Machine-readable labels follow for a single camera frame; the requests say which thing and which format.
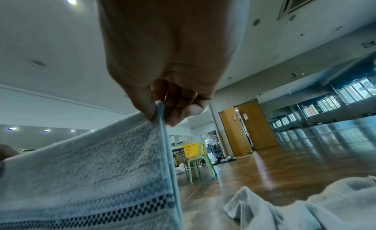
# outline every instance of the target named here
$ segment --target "chair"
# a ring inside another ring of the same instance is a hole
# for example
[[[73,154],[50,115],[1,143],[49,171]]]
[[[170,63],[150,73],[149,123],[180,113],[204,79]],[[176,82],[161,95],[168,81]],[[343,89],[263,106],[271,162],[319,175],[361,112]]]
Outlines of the chair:
[[[189,145],[183,146],[184,153],[188,161],[188,172],[189,172],[189,179],[192,183],[192,172],[191,172],[191,161],[193,161],[193,168],[195,169],[196,177],[199,177],[199,172],[197,168],[196,161],[204,159],[206,165],[208,166],[210,175],[212,178],[215,178],[216,171],[214,169],[213,164],[211,163],[208,153],[206,152],[206,144],[205,144],[205,138],[201,139],[200,143],[193,143]]]

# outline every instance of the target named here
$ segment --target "towel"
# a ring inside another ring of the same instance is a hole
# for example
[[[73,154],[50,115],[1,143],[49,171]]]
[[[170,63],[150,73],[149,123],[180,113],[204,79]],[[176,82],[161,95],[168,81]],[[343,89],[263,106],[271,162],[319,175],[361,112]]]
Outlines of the towel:
[[[240,220],[242,230],[375,230],[376,177],[345,178],[283,207],[242,187],[224,210]]]
[[[4,164],[0,230],[183,229],[161,104]]]

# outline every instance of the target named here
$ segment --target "mirror wall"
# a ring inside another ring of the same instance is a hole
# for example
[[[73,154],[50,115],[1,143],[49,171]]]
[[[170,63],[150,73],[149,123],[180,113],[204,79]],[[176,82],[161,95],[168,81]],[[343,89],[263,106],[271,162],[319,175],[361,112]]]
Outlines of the mirror wall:
[[[280,143],[376,124],[376,53],[257,96]]]

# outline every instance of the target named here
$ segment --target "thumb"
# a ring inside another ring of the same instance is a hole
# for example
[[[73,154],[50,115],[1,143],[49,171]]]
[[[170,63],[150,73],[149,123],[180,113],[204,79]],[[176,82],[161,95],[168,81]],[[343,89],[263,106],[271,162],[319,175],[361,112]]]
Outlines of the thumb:
[[[157,108],[150,86],[123,87],[132,104],[147,120],[152,120]]]

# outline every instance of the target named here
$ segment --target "wooden door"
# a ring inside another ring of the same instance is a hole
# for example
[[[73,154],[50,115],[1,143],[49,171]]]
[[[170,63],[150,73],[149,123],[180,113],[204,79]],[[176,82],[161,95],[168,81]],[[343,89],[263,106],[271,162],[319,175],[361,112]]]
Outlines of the wooden door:
[[[238,107],[249,137],[256,150],[278,145],[278,141],[257,100]]]
[[[242,124],[233,106],[219,113],[232,152],[235,156],[244,156],[252,151],[251,144],[243,131]]]

